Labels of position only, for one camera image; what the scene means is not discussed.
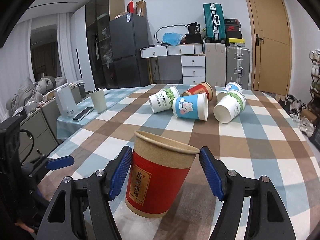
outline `wooden door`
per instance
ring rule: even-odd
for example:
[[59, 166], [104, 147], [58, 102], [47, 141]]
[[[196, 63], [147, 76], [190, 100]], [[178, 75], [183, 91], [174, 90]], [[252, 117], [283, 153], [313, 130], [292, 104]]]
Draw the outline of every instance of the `wooden door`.
[[291, 74], [291, 37], [283, 0], [249, 0], [248, 5], [254, 29], [253, 89], [286, 95]]

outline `checkered tablecloth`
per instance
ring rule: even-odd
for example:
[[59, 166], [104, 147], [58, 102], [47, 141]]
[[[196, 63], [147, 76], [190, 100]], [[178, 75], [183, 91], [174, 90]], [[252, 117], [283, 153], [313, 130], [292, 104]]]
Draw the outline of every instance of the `checkered tablecloth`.
[[[229, 124], [214, 115], [216, 95], [209, 103], [208, 121], [179, 119], [172, 111], [153, 114], [148, 97], [164, 85], [139, 89], [92, 120], [52, 154], [72, 155], [75, 163], [48, 174], [39, 188], [50, 199], [65, 176], [88, 177], [116, 158], [123, 146], [133, 147], [135, 130], [175, 139], [194, 147], [208, 146], [228, 169], [243, 177], [268, 176], [284, 202], [297, 240], [305, 240], [320, 219], [320, 169], [305, 138], [287, 113], [262, 92], [244, 91], [246, 109]], [[189, 88], [177, 85], [180, 93]], [[110, 203], [123, 239], [208, 239], [222, 203], [212, 195], [196, 157], [169, 212], [163, 218], [146, 219], [132, 213], [122, 191]], [[245, 198], [237, 239], [243, 239], [250, 198]]]
[[[107, 107], [110, 108], [114, 106], [116, 103], [126, 98], [128, 95], [130, 95], [131, 93], [135, 92], [138, 89], [140, 88], [123, 88], [123, 89], [108, 90], [108, 94], [104, 96], [107, 103]], [[57, 139], [63, 140], [63, 139], [69, 138], [80, 128], [84, 127], [91, 120], [99, 116], [99, 114], [97, 113], [97, 110], [94, 109], [91, 113], [86, 115], [79, 122], [75, 122], [72, 120], [77, 114], [79, 114], [82, 110], [84, 110], [88, 106], [93, 106], [91, 97], [88, 97], [82, 102], [80, 102], [79, 104], [77, 104], [78, 109], [76, 114], [70, 117], [60, 116], [57, 119]]]

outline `black refrigerator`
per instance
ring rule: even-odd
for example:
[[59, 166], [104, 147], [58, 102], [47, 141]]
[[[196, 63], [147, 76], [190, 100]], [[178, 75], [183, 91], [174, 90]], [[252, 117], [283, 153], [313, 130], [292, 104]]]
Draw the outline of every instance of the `black refrigerator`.
[[111, 48], [119, 88], [150, 84], [148, 64], [140, 49], [148, 46], [147, 20], [128, 13], [110, 22]]

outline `teal suitcase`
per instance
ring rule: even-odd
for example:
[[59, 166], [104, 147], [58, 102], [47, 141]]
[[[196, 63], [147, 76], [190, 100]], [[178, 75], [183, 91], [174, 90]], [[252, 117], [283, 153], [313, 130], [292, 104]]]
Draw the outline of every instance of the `teal suitcase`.
[[224, 26], [224, 18], [221, 4], [204, 3], [204, 19], [207, 37], [212, 41], [225, 43], [226, 29]]

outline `gray blanket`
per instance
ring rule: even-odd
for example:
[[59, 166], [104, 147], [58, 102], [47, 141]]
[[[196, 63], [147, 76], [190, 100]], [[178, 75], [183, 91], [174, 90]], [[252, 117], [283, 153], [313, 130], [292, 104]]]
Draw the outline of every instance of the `gray blanket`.
[[12, 116], [19, 107], [25, 106], [28, 101], [42, 101], [42, 97], [47, 92], [65, 83], [67, 83], [65, 78], [45, 76], [34, 85], [31, 79], [27, 77], [20, 86], [18, 93], [14, 95], [13, 99], [7, 101], [6, 108], [9, 115]]

